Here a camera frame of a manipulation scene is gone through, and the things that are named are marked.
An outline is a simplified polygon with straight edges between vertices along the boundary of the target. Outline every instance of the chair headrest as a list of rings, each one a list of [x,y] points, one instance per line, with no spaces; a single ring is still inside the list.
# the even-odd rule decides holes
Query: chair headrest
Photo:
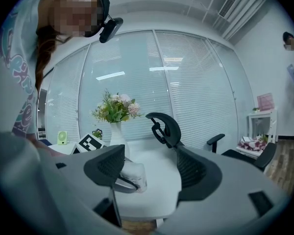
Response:
[[[154,123],[154,126],[152,127],[152,132],[155,135],[155,137],[161,142],[166,143],[167,146],[176,146],[180,140],[181,140],[181,129],[178,126],[178,123],[169,115],[164,113],[158,113],[158,112],[152,112],[146,115],[147,118],[151,119]],[[160,124],[154,120],[154,118],[157,118],[164,122],[166,128],[163,131],[160,128]],[[160,137],[156,130],[159,130],[160,133],[163,135],[163,137]]]

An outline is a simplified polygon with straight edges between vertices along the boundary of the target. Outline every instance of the woman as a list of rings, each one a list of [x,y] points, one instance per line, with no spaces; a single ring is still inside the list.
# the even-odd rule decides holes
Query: woman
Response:
[[[18,2],[0,29],[0,131],[12,131],[36,148],[61,155],[36,139],[43,70],[57,42],[95,35],[108,10],[109,0]]]

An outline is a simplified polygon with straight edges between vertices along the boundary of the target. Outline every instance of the hair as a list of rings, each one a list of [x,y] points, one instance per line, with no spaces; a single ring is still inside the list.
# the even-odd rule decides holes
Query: hair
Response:
[[[283,41],[284,41],[285,43],[286,43],[286,41],[287,41],[290,37],[294,38],[294,36],[293,36],[292,34],[288,33],[288,32],[284,32],[284,33],[283,33]]]
[[[40,86],[44,79],[44,68],[50,61],[51,54],[55,51],[57,42],[64,44],[72,37],[66,39],[59,38],[62,35],[60,32],[55,31],[52,26],[46,26],[37,31],[37,64],[36,64],[36,84],[35,87],[39,91]]]

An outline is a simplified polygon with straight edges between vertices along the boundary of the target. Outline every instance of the window blinds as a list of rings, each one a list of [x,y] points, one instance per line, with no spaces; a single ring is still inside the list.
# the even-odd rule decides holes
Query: window blinds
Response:
[[[234,92],[238,118],[238,138],[241,139],[247,135],[247,115],[255,107],[249,81],[235,52],[222,44],[212,40],[210,42],[222,61]]]
[[[54,67],[46,101],[46,134],[52,144],[57,143],[59,131],[67,131],[69,141],[80,138],[77,99],[87,48],[78,50]]]
[[[234,97],[221,61],[204,38],[156,31],[168,69],[173,106],[182,142],[208,149],[206,142],[224,133],[218,153],[237,145]]]
[[[91,116],[102,102],[105,89],[110,93],[128,94],[141,106],[141,113],[162,112],[172,116],[162,61],[151,31],[115,36],[109,42],[91,44],[82,74],[79,95],[80,135],[103,130],[109,142],[109,123]],[[153,137],[152,122],[145,116],[122,123],[127,141]]]

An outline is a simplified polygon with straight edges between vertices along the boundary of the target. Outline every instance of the chair seat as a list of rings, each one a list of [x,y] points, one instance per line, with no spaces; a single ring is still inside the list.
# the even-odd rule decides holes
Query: chair seat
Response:
[[[255,159],[248,157],[246,155],[243,155],[235,150],[227,150],[226,152],[222,153],[222,155],[233,158],[233,159],[243,160],[250,164],[254,164],[256,161]]]

